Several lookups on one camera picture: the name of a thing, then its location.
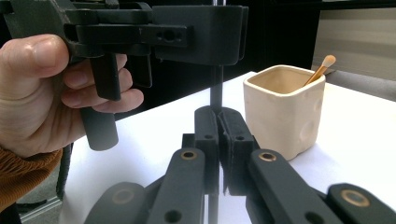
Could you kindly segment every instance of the white table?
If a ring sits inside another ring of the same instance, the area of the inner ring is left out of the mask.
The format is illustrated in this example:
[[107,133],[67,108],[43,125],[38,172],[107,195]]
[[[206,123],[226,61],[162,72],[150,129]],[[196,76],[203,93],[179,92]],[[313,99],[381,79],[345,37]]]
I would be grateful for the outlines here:
[[[223,106],[245,116],[245,74],[224,83]],[[83,223],[111,186],[127,181],[147,186],[164,175],[183,133],[193,133],[194,110],[209,104],[200,91],[117,122],[120,141],[93,151],[86,138],[74,145],[60,223]],[[316,144],[290,164],[313,188],[327,192],[350,183],[372,192],[396,210],[396,103],[326,84]],[[219,223],[249,223],[244,197],[220,195]]]

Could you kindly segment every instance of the beige ceramic cup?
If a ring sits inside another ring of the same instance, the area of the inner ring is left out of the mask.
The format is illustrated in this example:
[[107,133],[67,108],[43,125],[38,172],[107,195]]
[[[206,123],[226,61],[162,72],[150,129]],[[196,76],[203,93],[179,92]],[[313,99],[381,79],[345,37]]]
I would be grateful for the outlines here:
[[246,122],[261,148],[291,160],[315,144],[325,76],[303,87],[313,74],[277,65],[245,79]]

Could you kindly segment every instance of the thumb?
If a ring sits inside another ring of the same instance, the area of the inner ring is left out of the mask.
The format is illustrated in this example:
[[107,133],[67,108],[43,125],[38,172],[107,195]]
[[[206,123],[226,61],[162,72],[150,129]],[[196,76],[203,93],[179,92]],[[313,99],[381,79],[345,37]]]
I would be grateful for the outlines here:
[[57,75],[68,61],[67,46],[57,35],[12,39],[0,49],[0,87],[15,90],[39,78]]

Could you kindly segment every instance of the fingernail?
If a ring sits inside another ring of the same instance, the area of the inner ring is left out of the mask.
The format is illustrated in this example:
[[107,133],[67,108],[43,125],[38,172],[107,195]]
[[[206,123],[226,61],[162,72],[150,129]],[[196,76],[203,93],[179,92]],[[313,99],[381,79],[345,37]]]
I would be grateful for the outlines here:
[[41,67],[56,65],[56,43],[53,38],[42,40],[34,45],[33,56],[35,62]]
[[84,72],[72,71],[65,74],[65,82],[70,87],[80,87],[88,82],[88,77]]

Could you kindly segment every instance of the wooden stick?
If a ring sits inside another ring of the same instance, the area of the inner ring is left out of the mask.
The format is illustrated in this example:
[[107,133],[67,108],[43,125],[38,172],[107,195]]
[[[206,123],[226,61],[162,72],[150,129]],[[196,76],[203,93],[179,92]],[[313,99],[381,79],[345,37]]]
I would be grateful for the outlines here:
[[326,69],[332,66],[334,63],[335,63],[335,57],[332,55],[327,55],[326,58],[324,58],[322,65],[318,68],[318,70],[314,73],[314,75],[312,75],[312,77],[305,82],[304,86],[320,78],[320,76],[323,75]]

